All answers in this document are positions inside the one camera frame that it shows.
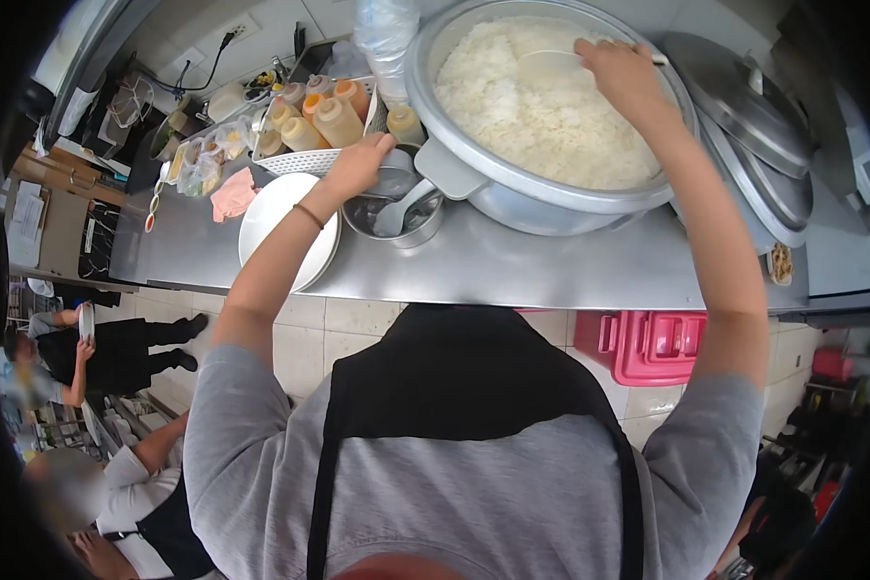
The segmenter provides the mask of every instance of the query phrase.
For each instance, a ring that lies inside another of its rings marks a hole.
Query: power cord
[[[216,59],[212,63],[212,70],[209,71],[209,79],[207,79],[206,85],[203,87],[183,87],[184,75],[187,74],[187,71],[190,69],[190,61],[187,60],[186,64],[184,64],[184,69],[181,71],[181,76],[177,77],[176,85],[168,85],[167,83],[163,83],[158,80],[154,76],[149,75],[152,81],[155,82],[159,87],[168,90],[174,97],[180,100],[181,97],[184,96],[184,93],[187,91],[202,91],[206,87],[209,87],[209,84],[212,83],[212,76],[216,74],[216,67],[219,65],[219,57],[222,55],[222,51],[225,50],[229,43],[232,42],[232,39],[235,38],[234,32],[227,32],[225,36],[222,37],[222,43],[219,45],[219,52],[216,53]]]

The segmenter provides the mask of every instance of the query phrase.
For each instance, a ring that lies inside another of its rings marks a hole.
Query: rice cooker lid
[[[760,74],[753,59],[684,32],[668,34],[664,52],[709,118],[777,171],[795,178],[808,174],[812,137],[789,99]]]
[[[736,139],[728,144],[738,156],[745,173],[754,184],[761,200],[777,219],[793,231],[802,231],[812,215],[812,181],[809,176],[795,179],[782,174],[760,160]]]

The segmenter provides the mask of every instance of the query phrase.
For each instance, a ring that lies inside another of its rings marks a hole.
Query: black apron
[[[132,534],[140,534],[168,564],[177,580],[199,578],[216,569],[203,543],[190,527],[183,471],[174,492],[135,526],[137,532],[109,532],[103,537],[115,544]]]
[[[541,396],[535,396],[536,385],[542,385]],[[618,453],[623,498],[620,577],[639,580],[644,522],[638,470],[632,447],[593,375],[512,310],[421,304],[407,306],[380,342],[333,366],[307,578],[319,580],[325,573],[343,440],[408,436],[487,441],[568,414],[599,421]]]
[[[117,320],[96,325],[96,351],[87,361],[87,391],[132,394],[151,386],[145,319]],[[52,377],[70,385],[74,380],[81,333],[75,328],[36,337],[39,355]]]

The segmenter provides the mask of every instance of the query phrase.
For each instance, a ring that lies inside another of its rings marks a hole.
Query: cooked white rice
[[[462,131],[522,169],[584,189],[640,186],[661,167],[591,73],[539,87],[517,77],[522,56],[571,51],[581,37],[602,38],[561,18],[483,22],[451,51],[435,95]]]

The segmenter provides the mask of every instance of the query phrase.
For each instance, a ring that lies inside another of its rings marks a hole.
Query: electrical outlet
[[[231,22],[228,22],[225,26],[220,28],[216,36],[219,37],[219,42],[221,42],[222,38],[226,34],[228,34],[229,32],[234,32],[235,37],[232,39],[232,42],[229,43],[229,45],[231,46],[232,44],[237,43],[243,38],[248,38],[249,36],[252,36],[259,30],[261,30],[261,27],[258,25],[257,22],[255,22],[254,18],[246,12],[239,15],[239,17],[232,20]]]
[[[182,71],[184,69],[184,64],[186,64],[187,60],[190,61],[190,66],[187,68],[188,71],[199,66],[201,62],[206,59],[206,55],[201,53],[195,46],[191,46],[187,48],[186,52],[180,55],[179,57],[174,59],[174,62],[171,63],[178,71]]]

